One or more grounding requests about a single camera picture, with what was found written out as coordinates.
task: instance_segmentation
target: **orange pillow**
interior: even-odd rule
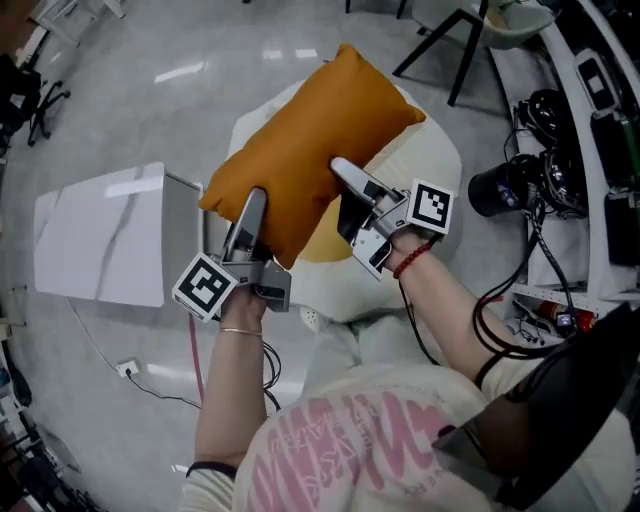
[[[318,69],[244,148],[213,174],[200,208],[236,222],[253,187],[267,191],[260,233],[289,269],[342,191],[329,161],[360,168],[425,115],[347,44]]]

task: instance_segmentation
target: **white t-shirt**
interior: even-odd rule
[[[485,377],[482,392],[443,367],[353,368],[269,418],[237,474],[219,464],[196,465],[180,511],[503,510],[443,469],[431,443],[444,427],[465,423],[538,363],[501,360]],[[634,471],[628,421],[614,412],[532,510],[623,510]]]

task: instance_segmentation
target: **white marble box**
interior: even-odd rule
[[[36,290],[160,307],[201,246],[201,188],[160,162],[40,196],[35,204]]]

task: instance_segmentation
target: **gray floor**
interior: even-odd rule
[[[396,2],[357,0],[129,0],[118,20],[104,13],[78,49],[50,38],[40,69],[64,76],[73,96],[55,113],[52,137],[26,146],[14,138],[0,209],[2,285],[26,283],[29,326],[15,330],[13,349],[34,392],[35,417],[69,447],[87,489],[111,511],[170,511],[189,465],[197,411],[160,401],[120,379],[99,358],[64,297],[33,290],[32,211],[36,197],[93,176],[162,161],[171,172],[207,183],[224,159],[235,120],[330,59],[342,41],[353,43],[390,75],[420,41],[410,19],[394,17]],[[298,59],[295,49],[317,51]],[[281,50],[281,59],[263,59]],[[459,105],[446,105],[461,50],[439,42],[397,83],[444,128],[470,177],[501,162],[510,123],[488,54],[479,52]],[[175,68],[204,61],[204,69],[155,84]],[[474,292],[510,273],[521,255],[517,216],[487,220],[461,203],[464,238],[452,271]],[[164,394],[197,398],[186,316],[74,300],[80,318],[105,356],[137,357],[141,382]],[[269,316],[267,339],[284,364],[277,393],[290,401],[304,377],[313,336],[296,311]],[[199,327],[202,370],[213,343]]]

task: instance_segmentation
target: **wall socket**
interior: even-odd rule
[[[126,377],[127,370],[131,372],[131,375],[140,373],[140,365],[136,359],[127,359],[116,366],[116,370],[118,370],[118,375],[120,375],[120,377]]]

